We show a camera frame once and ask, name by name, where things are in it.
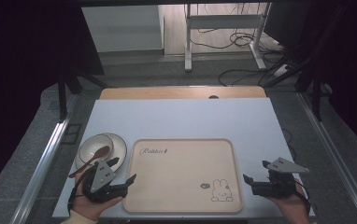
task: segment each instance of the white plate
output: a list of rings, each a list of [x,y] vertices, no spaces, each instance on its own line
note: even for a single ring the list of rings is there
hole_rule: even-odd
[[[118,160],[117,164],[111,166],[111,170],[113,172],[117,171],[123,164],[123,161],[125,160],[126,157],[127,148],[125,142],[123,141],[122,138],[120,138],[115,133],[100,133],[91,138],[94,138],[96,136],[98,136],[98,139],[101,140],[103,143],[110,142],[110,144],[113,146],[113,150],[111,153],[108,154],[108,156],[102,157],[100,159],[91,162],[91,166],[94,164],[95,161],[100,161],[100,160],[110,161],[118,157],[120,159]],[[77,169],[79,169],[83,164],[85,164],[85,162],[88,161],[93,156],[94,152],[98,148],[103,146],[108,146],[108,145],[100,144],[100,142],[98,142],[98,143],[94,143],[97,147],[84,147],[83,145],[85,145],[85,143],[91,138],[87,139],[79,148],[79,152],[77,153],[76,160],[75,160]]]
[[[82,143],[82,145],[79,147],[79,151],[78,151],[77,157],[76,157],[77,169],[82,167],[82,165],[85,164],[85,162],[90,160],[93,157],[94,153],[100,147],[104,147],[104,146],[109,147],[108,154],[106,156],[103,156],[101,158],[98,158],[98,159],[92,161],[90,163],[89,167],[93,166],[96,161],[105,160],[108,157],[110,157],[111,152],[114,151],[114,144],[113,144],[112,140],[108,136],[105,136],[104,134],[98,134],[98,135],[92,136],[92,137],[88,138],[84,143]]]

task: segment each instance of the wall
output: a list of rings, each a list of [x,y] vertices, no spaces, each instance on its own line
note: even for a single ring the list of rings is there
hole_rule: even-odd
[[[82,12],[97,52],[163,48],[158,6],[83,7]]]

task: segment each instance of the tabletop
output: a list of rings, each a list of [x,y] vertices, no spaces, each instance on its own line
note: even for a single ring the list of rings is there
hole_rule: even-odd
[[[220,99],[209,99],[210,96],[218,96]],[[291,159],[271,102],[265,97],[264,90],[258,87],[107,89],[102,92],[100,100],[96,101],[93,107],[81,143],[99,133],[115,133],[122,137],[128,147],[129,155],[138,139],[229,139],[235,148],[238,172],[256,177],[259,181],[268,181],[267,170],[262,166],[262,160],[274,161],[278,157]],[[129,160],[125,159],[122,167],[117,171],[117,178],[114,180],[116,184],[124,182],[128,166]],[[274,204],[262,197],[252,195],[250,186],[244,184],[242,177],[240,180],[244,206],[234,214],[129,213],[118,204],[103,213],[102,217],[121,219],[281,217]],[[54,217],[68,216],[66,200],[73,184],[72,179],[66,180]]]

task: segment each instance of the aluminum rail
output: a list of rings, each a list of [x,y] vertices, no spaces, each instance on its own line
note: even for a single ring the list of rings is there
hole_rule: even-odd
[[[39,190],[42,187],[45,176],[48,173],[50,164],[53,161],[55,152],[59,146],[60,141],[62,140],[64,131],[67,127],[67,124],[71,118],[74,105],[77,103],[79,96],[71,95],[67,103],[67,117],[62,123],[58,123],[50,137],[50,140],[44,150],[44,153],[39,160],[38,166],[33,173],[33,176],[30,179],[29,184],[23,195],[21,196],[21,201],[16,208],[14,215],[9,223],[11,224],[20,224],[25,223],[28,218],[30,211],[33,207],[34,202],[36,201],[36,196],[38,195]]]
[[[330,157],[331,162],[333,163],[336,171],[338,172],[342,182],[344,183],[345,188],[347,189],[350,197],[352,198],[355,206],[357,207],[357,182],[354,179],[353,175],[350,172],[350,169],[342,160],[336,145],[331,139],[329,133],[324,128],[322,122],[318,121],[318,119],[313,115],[310,102],[305,96],[304,93],[297,93],[302,106],[304,107],[307,115],[312,123],[316,133],[318,134],[321,142],[323,143],[324,148],[326,149],[327,154]]]

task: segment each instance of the dark background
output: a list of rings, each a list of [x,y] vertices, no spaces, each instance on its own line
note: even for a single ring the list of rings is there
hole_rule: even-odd
[[[62,69],[103,74],[79,5],[12,2],[0,2],[0,172]]]
[[[348,8],[321,52],[317,66],[322,82],[333,90],[331,105],[357,134],[357,1],[273,3],[264,31],[285,49],[293,50],[292,62],[300,63],[315,48],[338,4],[348,4]]]

